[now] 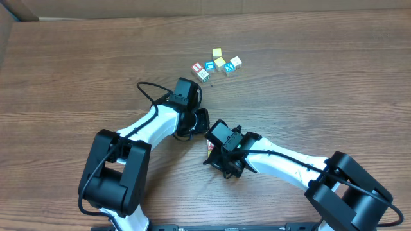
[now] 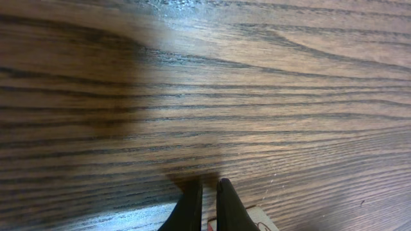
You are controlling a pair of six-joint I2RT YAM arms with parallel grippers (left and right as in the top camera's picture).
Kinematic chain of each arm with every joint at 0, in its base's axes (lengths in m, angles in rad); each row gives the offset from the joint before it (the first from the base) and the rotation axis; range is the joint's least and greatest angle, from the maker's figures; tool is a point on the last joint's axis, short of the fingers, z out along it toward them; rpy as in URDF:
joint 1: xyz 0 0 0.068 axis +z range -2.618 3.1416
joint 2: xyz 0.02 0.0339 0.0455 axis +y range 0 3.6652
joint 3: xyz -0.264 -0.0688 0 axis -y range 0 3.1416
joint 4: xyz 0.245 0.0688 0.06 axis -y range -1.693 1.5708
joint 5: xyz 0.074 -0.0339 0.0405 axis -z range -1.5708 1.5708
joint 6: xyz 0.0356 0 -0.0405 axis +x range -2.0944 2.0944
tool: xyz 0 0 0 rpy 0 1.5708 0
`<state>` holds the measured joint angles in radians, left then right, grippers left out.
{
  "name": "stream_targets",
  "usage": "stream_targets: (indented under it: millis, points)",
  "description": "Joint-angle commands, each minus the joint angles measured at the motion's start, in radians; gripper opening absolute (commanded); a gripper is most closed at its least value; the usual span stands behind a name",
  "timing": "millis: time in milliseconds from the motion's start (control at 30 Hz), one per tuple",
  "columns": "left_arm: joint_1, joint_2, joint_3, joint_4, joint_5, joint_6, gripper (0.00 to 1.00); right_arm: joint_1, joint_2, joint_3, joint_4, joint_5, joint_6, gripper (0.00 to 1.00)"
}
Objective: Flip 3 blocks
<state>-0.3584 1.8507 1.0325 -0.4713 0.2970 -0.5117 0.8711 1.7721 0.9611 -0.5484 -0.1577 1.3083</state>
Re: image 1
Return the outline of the white block green edge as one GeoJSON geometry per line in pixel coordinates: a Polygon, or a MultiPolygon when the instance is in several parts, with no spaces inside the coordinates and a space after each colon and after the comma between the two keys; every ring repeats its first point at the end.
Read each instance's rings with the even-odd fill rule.
{"type": "Polygon", "coordinates": [[[207,141],[207,150],[211,152],[214,148],[214,144],[211,141],[207,141]]]}

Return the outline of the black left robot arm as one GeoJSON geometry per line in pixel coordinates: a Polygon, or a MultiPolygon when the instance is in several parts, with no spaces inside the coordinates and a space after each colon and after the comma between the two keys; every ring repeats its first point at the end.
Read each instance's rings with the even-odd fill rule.
{"type": "Polygon", "coordinates": [[[153,105],[127,128],[100,130],[93,141],[80,180],[79,202],[87,200],[111,222],[109,230],[148,230],[149,219],[141,209],[151,151],[167,136],[205,133],[208,111],[153,105]]]}

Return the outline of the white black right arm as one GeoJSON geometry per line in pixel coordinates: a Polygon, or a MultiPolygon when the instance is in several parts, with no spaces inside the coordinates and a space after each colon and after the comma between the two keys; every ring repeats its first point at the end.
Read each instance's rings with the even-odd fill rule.
{"type": "Polygon", "coordinates": [[[335,152],[314,157],[282,148],[259,134],[239,130],[213,130],[213,144],[205,161],[225,178],[240,177],[244,170],[276,176],[304,191],[320,214],[318,230],[376,230],[392,206],[393,197],[352,157],[335,152]]]}

